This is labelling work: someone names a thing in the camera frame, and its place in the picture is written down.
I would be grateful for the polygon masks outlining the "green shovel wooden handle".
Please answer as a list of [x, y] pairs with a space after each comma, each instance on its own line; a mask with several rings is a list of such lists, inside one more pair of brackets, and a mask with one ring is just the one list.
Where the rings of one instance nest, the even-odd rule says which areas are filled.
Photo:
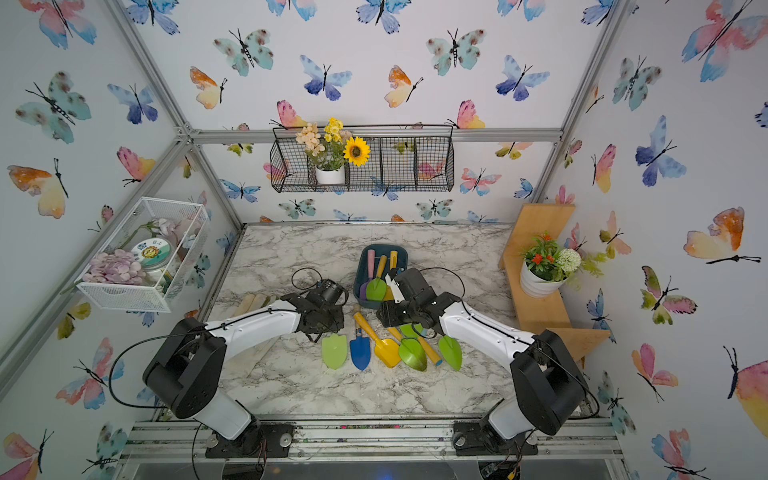
[[330, 334], [322, 339], [321, 358], [324, 365], [332, 370], [340, 369], [348, 356], [348, 341], [345, 335]]

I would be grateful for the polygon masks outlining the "green leaf shovel yellow handle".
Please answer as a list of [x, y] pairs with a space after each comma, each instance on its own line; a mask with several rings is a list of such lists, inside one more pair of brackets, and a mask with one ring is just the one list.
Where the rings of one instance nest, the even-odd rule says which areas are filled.
[[385, 267], [387, 266], [388, 258], [386, 255], [382, 255], [379, 259], [376, 274], [374, 278], [366, 286], [366, 299], [371, 302], [381, 302], [387, 291], [387, 284], [382, 279]]

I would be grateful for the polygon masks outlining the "yellow scoop shovel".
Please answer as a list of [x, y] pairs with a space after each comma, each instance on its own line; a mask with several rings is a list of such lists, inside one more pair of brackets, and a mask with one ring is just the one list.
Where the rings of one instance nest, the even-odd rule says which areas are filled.
[[392, 339], [382, 340], [361, 312], [356, 312], [353, 318], [357, 325], [374, 341], [375, 356], [388, 368], [396, 367], [401, 362], [399, 344]]

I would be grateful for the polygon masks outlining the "purple shovel pink handle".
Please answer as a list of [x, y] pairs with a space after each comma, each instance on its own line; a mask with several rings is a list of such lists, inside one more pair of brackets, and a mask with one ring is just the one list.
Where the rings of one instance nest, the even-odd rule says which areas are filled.
[[366, 273], [367, 278], [366, 280], [361, 284], [359, 288], [359, 299], [361, 301], [367, 300], [367, 286], [370, 283], [370, 281], [374, 277], [374, 268], [375, 268], [375, 251], [373, 249], [368, 249], [366, 252]]

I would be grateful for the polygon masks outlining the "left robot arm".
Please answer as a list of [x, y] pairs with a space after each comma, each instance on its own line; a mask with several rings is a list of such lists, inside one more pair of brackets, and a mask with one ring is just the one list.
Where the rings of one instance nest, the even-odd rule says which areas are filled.
[[223, 321], [179, 321], [149, 362], [143, 382], [179, 419], [192, 418], [222, 439], [237, 441], [255, 428], [253, 415], [219, 388], [225, 363], [284, 335], [318, 341], [344, 326], [347, 289], [322, 280], [306, 291]]

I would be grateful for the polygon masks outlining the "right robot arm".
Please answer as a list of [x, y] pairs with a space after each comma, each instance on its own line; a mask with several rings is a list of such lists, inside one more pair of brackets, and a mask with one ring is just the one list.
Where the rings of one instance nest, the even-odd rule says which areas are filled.
[[497, 437], [510, 440], [532, 430], [554, 435], [586, 399], [586, 381], [555, 332], [522, 331], [478, 312], [455, 294], [437, 294], [416, 268], [387, 284], [394, 300], [380, 309], [393, 317], [394, 325], [418, 323], [468, 344], [509, 370], [514, 397], [494, 406], [485, 420]]

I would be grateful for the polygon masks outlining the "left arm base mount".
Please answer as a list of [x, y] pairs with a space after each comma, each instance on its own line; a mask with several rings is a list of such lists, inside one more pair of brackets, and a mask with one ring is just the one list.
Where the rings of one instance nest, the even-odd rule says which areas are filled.
[[293, 443], [295, 426], [291, 423], [254, 421], [235, 440], [215, 433], [214, 446], [206, 448], [209, 459], [283, 459]]

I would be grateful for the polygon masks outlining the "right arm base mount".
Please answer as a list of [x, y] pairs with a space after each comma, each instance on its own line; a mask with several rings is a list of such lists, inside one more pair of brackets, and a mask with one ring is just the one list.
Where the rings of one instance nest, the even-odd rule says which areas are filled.
[[528, 432], [505, 439], [486, 419], [453, 423], [452, 446], [457, 456], [537, 455], [538, 447], [529, 443]]

